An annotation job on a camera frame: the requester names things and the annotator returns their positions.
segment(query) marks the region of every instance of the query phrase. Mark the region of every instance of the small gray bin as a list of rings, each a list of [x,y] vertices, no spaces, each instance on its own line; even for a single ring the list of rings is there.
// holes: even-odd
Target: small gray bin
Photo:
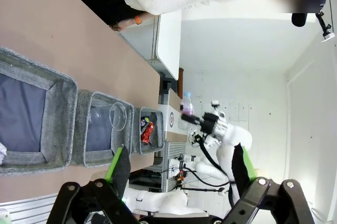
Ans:
[[[126,110],[126,124],[123,130],[111,132],[110,149],[87,151],[86,145],[88,139],[88,122],[91,107],[103,107],[120,102]],[[114,153],[122,144],[127,147],[129,153],[132,148],[132,131],[133,131],[134,108],[131,104],[116,99],[98,91],[80,90],[78,92],[75,135],[72,164],[85,167],[98,167],[111,163]]]
[[[141,117],[147,116],[154,124],[150,134],[150,145],[144,146],[141,142]],[[161,151],[164,146],[164,116],[161,111],[141,107],[135,108],[132,152],[141,155]]]
[[[76,82],[4,47],[0,47],[0,74],[3,80],[0,82],[0,100],[3,99],[0,104],[0,123],[6,125],[0,129],[0,140],[8,149],[0,165],[0,175],[36,174],[64,169],[72,156],[78,91]],[[18,84],[16,89],[8,84],[4,86],[8,80]],[[34,90],[33,93],[44,93],[39,101],[35,101],[37,106],[41,105],[41,113],[35,115],[39,125],[31,125],[31,109],[34,106],[25,107],[25,102],[32,104],[33,101],[31,97],[24,97],[28,93],[23,91],[24,88]],[[21,106],[17,103],[20,99],[24,100]],[[35,150],[23,150],[28,144],[29,130],[33,127],[37,132],[34,133]]]

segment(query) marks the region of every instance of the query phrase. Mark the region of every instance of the screw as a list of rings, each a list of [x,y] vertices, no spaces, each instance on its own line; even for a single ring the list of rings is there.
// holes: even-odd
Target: screw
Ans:
[[[103,184],[102,184],[102,182],[97,182],[97,183],[96,183],[96,186],[97,186],[97,187],[102,187]]]
[[[293,188],[295,186],[293,182],[288,182],[286,183],[286,185],[289,186],[290,188]]]
[[[264,186],[266,183],[267,183],[267,181],[265,181],[265,179],[263,179],[263,178],[259,179],[259,184],[261,186]]]

